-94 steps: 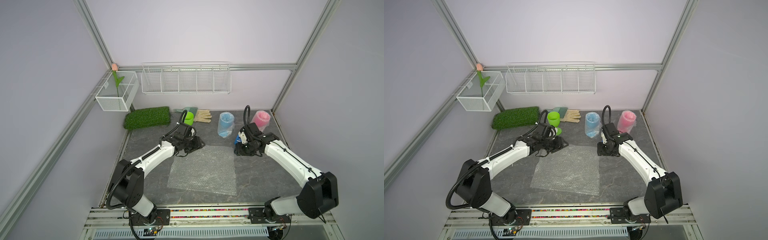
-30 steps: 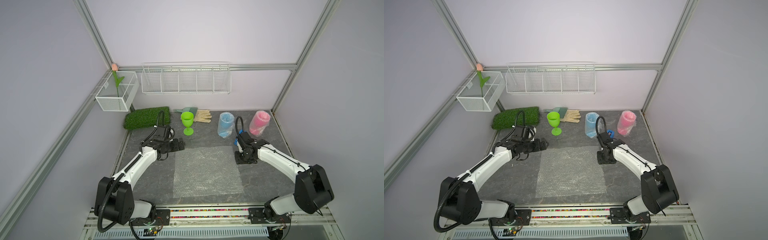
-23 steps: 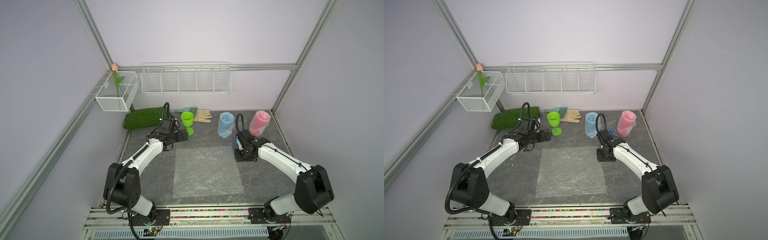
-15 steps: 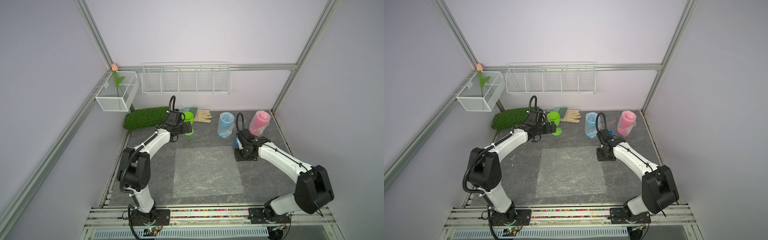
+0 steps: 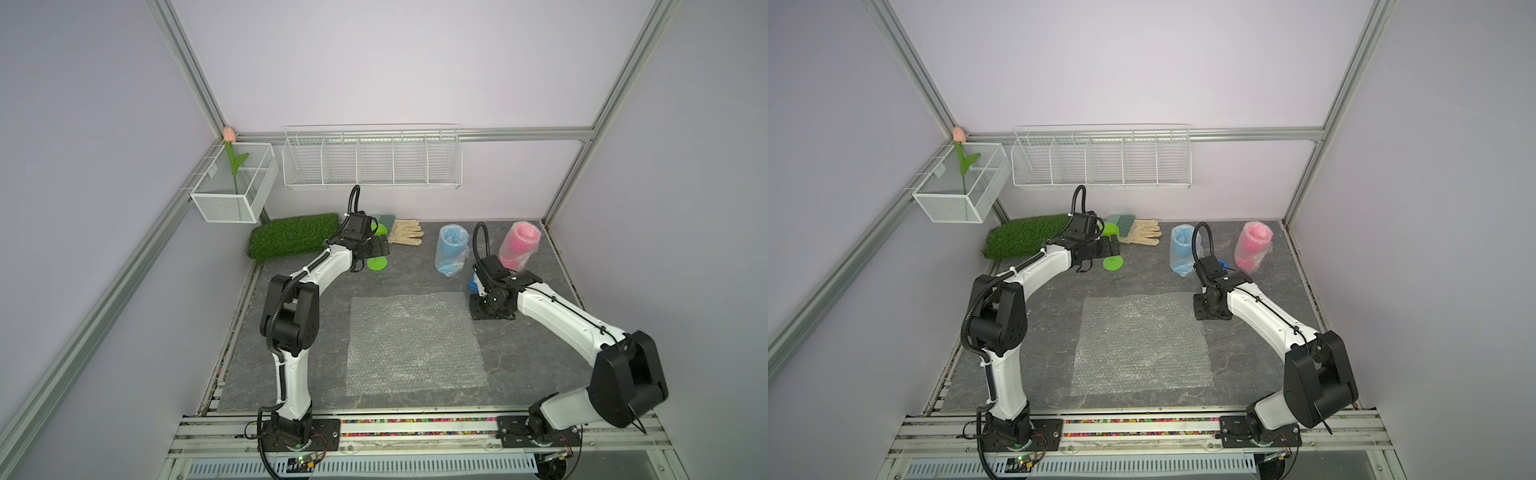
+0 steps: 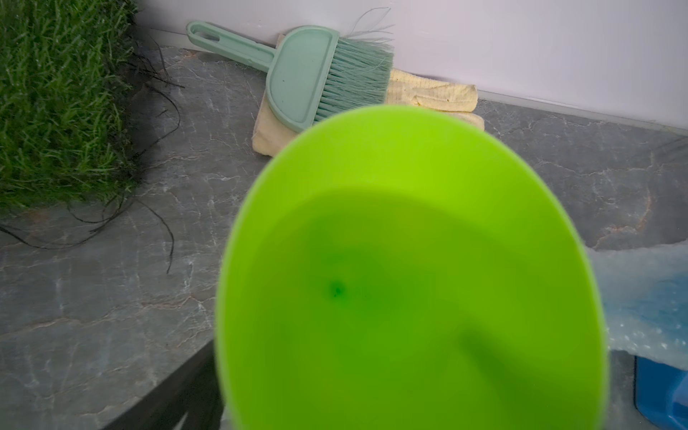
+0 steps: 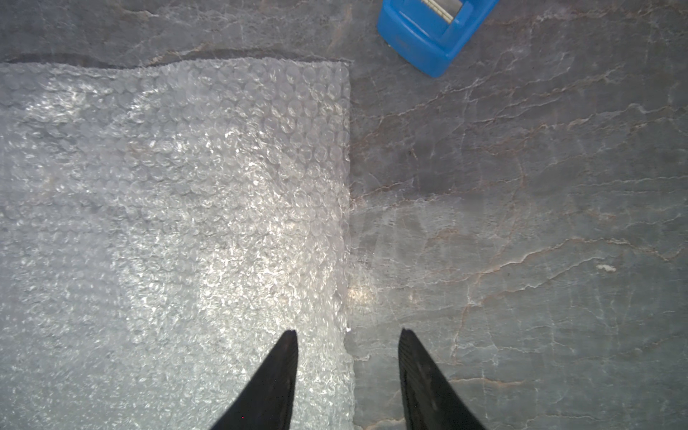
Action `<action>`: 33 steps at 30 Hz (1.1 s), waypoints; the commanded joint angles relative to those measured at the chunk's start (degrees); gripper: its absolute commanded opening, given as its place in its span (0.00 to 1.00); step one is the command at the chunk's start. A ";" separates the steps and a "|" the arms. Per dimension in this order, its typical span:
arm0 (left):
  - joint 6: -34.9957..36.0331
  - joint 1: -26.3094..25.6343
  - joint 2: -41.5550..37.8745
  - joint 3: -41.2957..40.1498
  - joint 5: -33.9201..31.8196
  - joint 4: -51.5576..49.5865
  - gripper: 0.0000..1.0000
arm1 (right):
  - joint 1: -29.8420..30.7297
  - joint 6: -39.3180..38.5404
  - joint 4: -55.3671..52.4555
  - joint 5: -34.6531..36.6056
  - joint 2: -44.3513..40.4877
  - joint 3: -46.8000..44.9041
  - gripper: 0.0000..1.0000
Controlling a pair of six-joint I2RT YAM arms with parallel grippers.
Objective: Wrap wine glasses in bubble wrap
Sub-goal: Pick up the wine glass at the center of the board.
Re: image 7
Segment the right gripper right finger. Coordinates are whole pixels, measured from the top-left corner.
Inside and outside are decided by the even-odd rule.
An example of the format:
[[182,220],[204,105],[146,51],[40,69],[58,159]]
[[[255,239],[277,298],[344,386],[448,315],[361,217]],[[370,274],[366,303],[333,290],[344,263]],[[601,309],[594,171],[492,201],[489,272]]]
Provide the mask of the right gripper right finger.
[[453,390],[414,331],[401,330],[398,360],[406,428],[485,429]]

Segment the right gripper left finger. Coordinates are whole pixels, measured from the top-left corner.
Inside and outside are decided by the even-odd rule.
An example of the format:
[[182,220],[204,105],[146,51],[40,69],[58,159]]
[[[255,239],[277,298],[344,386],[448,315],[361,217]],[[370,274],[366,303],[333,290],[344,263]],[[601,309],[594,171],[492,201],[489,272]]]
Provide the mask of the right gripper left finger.
[[288,330],[211,429],[290,429],[297,365],[297,332]]

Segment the bubble wrap sheet stack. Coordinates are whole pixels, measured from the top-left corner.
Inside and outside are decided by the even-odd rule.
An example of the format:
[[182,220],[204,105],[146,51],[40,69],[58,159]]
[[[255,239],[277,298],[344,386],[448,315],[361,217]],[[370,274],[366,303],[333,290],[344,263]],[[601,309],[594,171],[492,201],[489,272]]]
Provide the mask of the bubble wrap sheet stack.
[[206,429],[286,330],[350,429],[349,70],[1,67],[1,426]]

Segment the blue tape dispenser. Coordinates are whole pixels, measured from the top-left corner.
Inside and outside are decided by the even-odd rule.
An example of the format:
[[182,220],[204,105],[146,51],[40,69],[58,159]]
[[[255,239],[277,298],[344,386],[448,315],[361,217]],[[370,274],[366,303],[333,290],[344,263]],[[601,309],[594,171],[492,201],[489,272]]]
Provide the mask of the blue tape dispenser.
[[376,29],[417,70],[442,76],[497,0],[384,0]]

